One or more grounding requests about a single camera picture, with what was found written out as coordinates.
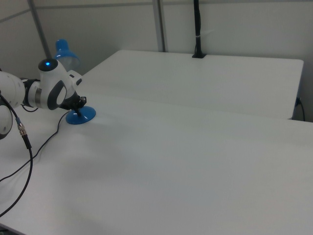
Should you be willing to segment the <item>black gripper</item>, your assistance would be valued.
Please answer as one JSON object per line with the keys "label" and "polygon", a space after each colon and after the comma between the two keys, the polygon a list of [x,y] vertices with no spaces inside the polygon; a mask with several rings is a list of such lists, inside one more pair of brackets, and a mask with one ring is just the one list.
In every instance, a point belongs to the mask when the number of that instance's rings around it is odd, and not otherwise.
{"label": "black gripper", "polygon": [[79,117],[82,115],[81,110],[87,103],[87,98],[85,96],[79,96],[78,94],[73,94],[71,97],[65,99],[60,105],[61,109],[73,110],[75,115]]}

